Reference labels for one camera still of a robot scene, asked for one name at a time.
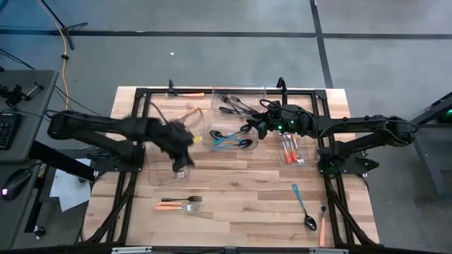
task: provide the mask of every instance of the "keyboard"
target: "keyboard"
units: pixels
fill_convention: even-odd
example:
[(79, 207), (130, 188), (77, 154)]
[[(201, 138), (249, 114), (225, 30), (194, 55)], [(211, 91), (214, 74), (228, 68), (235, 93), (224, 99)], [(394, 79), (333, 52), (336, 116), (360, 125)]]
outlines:
[(21, 118), (21, 114), (2, 113), (0, 115), (0, 150), (9, 150)]

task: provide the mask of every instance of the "white paper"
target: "white paper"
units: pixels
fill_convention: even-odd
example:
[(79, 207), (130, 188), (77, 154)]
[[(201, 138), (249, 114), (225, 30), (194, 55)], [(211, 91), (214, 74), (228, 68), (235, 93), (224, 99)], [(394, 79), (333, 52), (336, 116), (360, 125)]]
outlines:
[[(79, 162), (90, 166), (90, 159), (77, 159)], [(56, 170), (50, 197), (58, 197), (61, 211), (66, 211), (90, 199), (90, 183), (81, 183), (78, 177), (67, 174), (65, 171)]]

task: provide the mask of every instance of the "robotic arm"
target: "robotic arm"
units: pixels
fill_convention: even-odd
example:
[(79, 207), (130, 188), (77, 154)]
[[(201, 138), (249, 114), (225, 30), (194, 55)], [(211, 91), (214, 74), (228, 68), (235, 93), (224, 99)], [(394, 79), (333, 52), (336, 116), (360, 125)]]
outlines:
[[(345, 166), (347, 159), (358, 152), (374, 147), (391, 145), (403, 147), (413, 142), (417, 126), (397, 116), (381, 115), (359, 118), (331, 119), (307, 112), (297, 105), (280, 105), (279, 101), (261, 100), (268, 109), (262, 114), (254, 114), (254, 119), (247, 120), (258, 130), (259, 139), (264, 139), (267, 131), (295, 133), (311, 138), (324, 138), (333, 133), (372, 133), (350, 142), (335, 141), (330, 147), (319, 149), (321, 161), (336, 167)], [(371, 166), (367, 171), (378, 166), (378, 162), (367, 160)]]
[[(96, 132), (116, 133), (128, 140), (116, 141)], [(188, 146), (193, 144), (193, 135), (180, 121), (163, 123), (152, 117), (112, 119), (62, 111), (52, 116), (47, 134), (57, 140), (76, 139), (104, 148), (111, 152), (117, 161), (137, 164), (137, 167), (142, 167), (144, 149), (134, 145), (132, 141), (150, 141), (174, 160), (174, 172), (194, 165), (188, 152)]]

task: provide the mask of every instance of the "wooden tabletop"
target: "wooden tabletop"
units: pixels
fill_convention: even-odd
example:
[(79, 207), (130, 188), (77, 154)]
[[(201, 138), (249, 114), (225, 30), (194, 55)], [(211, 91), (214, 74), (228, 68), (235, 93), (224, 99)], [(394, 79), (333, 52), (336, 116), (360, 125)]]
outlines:
[[(131, 113), (136, 87), (118, 87), (112, 109), (113, 118)], [(326, 90), (332, 118), (350, 117), (345, 91)], [(280, 99), (267, 95), (266, 99)], [(192, 119), (194, 135), (201, 135), (217, 120), (211, 112), (211, 97), (169, 98), (153, 95), (154, 102), (167, 119), (178, 118), (189, 107), (200, 107), (204, 119)], [(312, 111), (311, 100), (305, 95), (290, 95), (289, 104)], [(150, 116), (158, 116), (150, 109)], [(110, 135), (117, 140), (120, 135)], [(340, 134), (336, 140), (348, 141), (354, 134)], [(315, 157), (315, 142), (299, 139), (307, 157)], [(319, 230), (310, 231), (303, 224), (304, 213), (292, 191), (298, 185), (307, 212), (320, 227), (320, 204), (326, 198), (323, 178), (315, 164), (286, 165), (279, 158), (275, 134), (269, 132), (252, 150), (221, 150), (211, 152), (203, 143), (196, 143), (189, 152), (196, 166), (189, 175), (176, 183), (171, 162), (166, 154), (146, 145), (145, 164), (138, 175), (130, 218), (128, 245), (147, 246), (253, 246), (253, 247), (317, 247)], [(118, 173), (106, 173), (94, 185), (85, 217), (84, 235), (91, 236), (110, 212)], [(362, 179), (343, 176), (350, 213), (373, 241), (379, 242), (369, 194)], [(153, 211), (161, 198), (203, 197), (200, 212)], [(345, 240), (343, 218), (338, 213), (341, 236)], [(119, 216), (117, 229), (120, 227)], [(326, 212), (326, 246), (333, 246), (328, 210)]]

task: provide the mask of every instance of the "gray floor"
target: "gray floor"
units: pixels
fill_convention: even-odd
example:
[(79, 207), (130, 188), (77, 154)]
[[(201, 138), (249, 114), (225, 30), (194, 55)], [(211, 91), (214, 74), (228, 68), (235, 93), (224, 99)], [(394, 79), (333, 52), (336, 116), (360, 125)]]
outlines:
[[(313, 32), (309, 0), (48, 1), (67, 25), (149, 31)], [(452, 33), (449, 0), (317, 0), (324, 32)], [(9, 28), (53, 28), (32, 0), (10, 1), (0, 13)], [(71, 96), (108, 115), (119, 85), (227, 85), (278, 77), (290, 87), (325, 87), (315, 39), (230, 37), (74, 37), (66, 76)], [(451, 91), (450, 40), (326, 40), (334, 88), (346, 89), (353, 116), (411, 119)], [(40, 69), (61, 69), (60, 37), (2, 35), (0, 47)], [(0, 56), (11, 69), (22, 66)], [(49, 108), (62, 109), (56, 95)], [(82, 147), (38, 139), (52, 147)], [(417, 208), (432, 192), (412, 146), (378, 148), (369, 174), (381, 242), (390, 247), (452, 252), (450, 205)]]

